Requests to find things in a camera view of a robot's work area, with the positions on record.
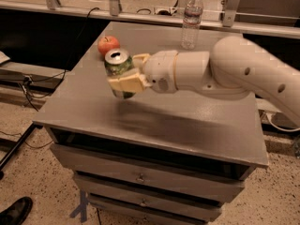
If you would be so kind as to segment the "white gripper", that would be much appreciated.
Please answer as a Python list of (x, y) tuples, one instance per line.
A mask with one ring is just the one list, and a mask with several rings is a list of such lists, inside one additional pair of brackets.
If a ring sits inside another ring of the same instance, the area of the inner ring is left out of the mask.
[(155, 92), (172, 94), (177, 91), (174, 81), (174, 64), (178, 51), (161, 51), (135, 54), (132, 63), (135, 68), (116, 77), (108, 77), (112, 90), (141, 93), (151, 87)]

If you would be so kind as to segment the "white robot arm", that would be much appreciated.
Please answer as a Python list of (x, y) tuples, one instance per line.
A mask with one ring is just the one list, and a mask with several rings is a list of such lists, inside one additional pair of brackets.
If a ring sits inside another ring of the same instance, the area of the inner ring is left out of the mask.
[(300, 126), (300, 72), (242, 37), (225, 37), (209, 52), (141, 53), (133, 67), (110, 75), (111, 89), (141, 93), (147, 88), (172, 94), (192, 91), (218, 99), (241, 99), (253, 92)]

